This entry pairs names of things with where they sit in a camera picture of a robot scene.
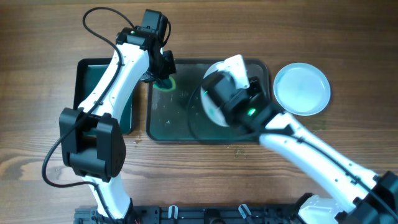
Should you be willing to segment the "green yellow sponge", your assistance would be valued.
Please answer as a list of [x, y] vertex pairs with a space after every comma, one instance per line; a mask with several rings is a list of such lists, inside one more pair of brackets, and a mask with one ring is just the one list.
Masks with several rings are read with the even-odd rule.
[[176, 82], [172, 77], [164, 80], [157, 80], [153, 84], [153, 88], [159, 91], [169, 92], [176, 89]]

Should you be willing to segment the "white plate with green smear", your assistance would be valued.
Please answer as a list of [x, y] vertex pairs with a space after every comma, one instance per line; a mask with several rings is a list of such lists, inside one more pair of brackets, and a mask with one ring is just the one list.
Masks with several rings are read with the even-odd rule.
[[281, 68], [274, 79], [273, 93], [281, 107], [299, 116], [318, 114], [331, 100], [326, 75], [308, 63], [291, 63]]

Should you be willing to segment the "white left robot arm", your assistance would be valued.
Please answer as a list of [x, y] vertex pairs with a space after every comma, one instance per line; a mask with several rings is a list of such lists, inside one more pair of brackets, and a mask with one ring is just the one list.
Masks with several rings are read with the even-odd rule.
[[113, 58], [92, 92], [59, 117], [63, 163], [90, 186], [98, 204], [91, 216], [95, 222], [139, 223], [120, 175], [126, 145], [119, 123], [139, 82], [154, 83], [161, 91], [175, 89], [174, 57], [163, 50], [170, 33], [165, 15], [146, 10], [141, 25], [117, 34]]

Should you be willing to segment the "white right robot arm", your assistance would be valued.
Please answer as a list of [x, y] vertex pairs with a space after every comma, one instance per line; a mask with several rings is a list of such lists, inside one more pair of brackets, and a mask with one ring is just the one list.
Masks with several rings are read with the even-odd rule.
[[305, 194], [295, 204], [302, 223], [397, 223], [397, 175], [353, 162], [316, 137], [292, 114], [269, 100], [248, 78], [213, 72], [200, 84], [211, 114], [244, 128], [259, 145], [295, 164], [330, 194]]

